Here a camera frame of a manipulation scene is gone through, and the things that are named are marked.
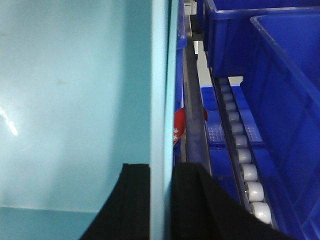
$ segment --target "light blue panel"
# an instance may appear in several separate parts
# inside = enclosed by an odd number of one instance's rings
[[[178,36],[178,8],[179,0],[171,0],[168,56],[167,56],[167,75],[165,92],[165,136],[164,136],[164,204],[165,204],[165,239],[171,237],[171,176],[173,167],[173,129],[175,113],[175,83],[176,83],[176,54]]]
[[[1,240],[78,240],[94,213],[0,208]]]
[[[152,1],[150,239],[165,239],[165,104],[168,0]]]
[[[0,204],[97,212],[150,162],[150,98],[151,1],[1,1]]]
[[[151,237],[170,239],[178,0],[152,1]]]

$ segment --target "blue plastic bin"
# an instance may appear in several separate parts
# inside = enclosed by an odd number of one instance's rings
[[[254,148],[263,148],[265,146],[259,134],[255,120],[249,110],[249,106],[242,93],[239,85],[233,85],[232,91],[240,109],[244,127],[248,134],[251,145]],[[212,86],[201,87],[203,106],[208,113],[208,121],[206,122],[207,136],[209,147],[225,148],[226,141],[224,131],[222,129],[218,106],[215,99],[215,93]]]
[[[176,64],[175,64],[175,102],[174,111],[182,108],[183,101],[183,55],[184,48],[187,46],[186,27],[185,27],[185,5],[184,0],[179,0],[178,9],[178,28],[176,40]]]
[[[196,16],[199,20],[199,27],[204,28],[204,0],[196,1]]]
[[[246,72],[252,45],[250,17],[318,12],[319,6],[320,0],[204,0],[203,47],[214,76],[243,76]]]
[[[289,218],[282,211],[286,230],[319,239],[320,14],[251,21],[254,50],[241,87],[285,188],[278,201],[294,213]]]

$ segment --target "conveyor rail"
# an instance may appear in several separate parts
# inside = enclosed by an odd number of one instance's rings
[[[189,15],[185,16],[187,46],[183,50],[183,91],[186,132],[186,161],[201,163],[211,175],[211,162],[206,134],[197,60]]]

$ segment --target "metal rail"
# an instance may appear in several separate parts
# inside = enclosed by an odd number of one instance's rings
[[[212,175],[204,108],[189,15],[185,16],[185,31],[187,46],[183,50],[183,91],[186,161],[189,163],[201,163],[206,171]]]

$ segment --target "white roller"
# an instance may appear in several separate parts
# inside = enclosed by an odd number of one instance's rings
[[[253,164],[242,164],[241,174],[245,182],[255,182],[258,179],[257,168]]]
[[[230,87],[229,87],[229,85],[221,85],[220,88],[221,88],[221,92],[222,92],[223,94],[230,93]]]
[[[240,120],[239,113],[236,111],[228,112],[228,119],[230,123],[239,122]]]
[[[226,102],[225,103],[225,110],[227,112],[236,110],[236,104],[234,102]]]
[[[228,84],[229,83],[229,79],[227,77],[220,77],[219,78],[219,83],[220,83],[220,85]]]
[[[249,164],[251,163],[251,152],[246,148],[237,149],[238,160],[240,164]]]
[[[262,202],[265,198],[264,188],[260,182],[248,181],[245,183],[245,190],[250,202]]]
[[[224,93],[223,95],[223,101],[226,102],[232,102],[234,100],[234,97],[232,93]]]
[[[265,224],[271,223],[271,212],[268,204],[265,202],[252,202],[250,204],[251,213]]]
[[[237,134],[234,136],[235,146],[237,148],[247,148],[248,140],[247,137],[243,134]]]
[[[232,131],[232,134],[243,134],[244,133],[243,124],[241,122],[232,122],[231,131]]]

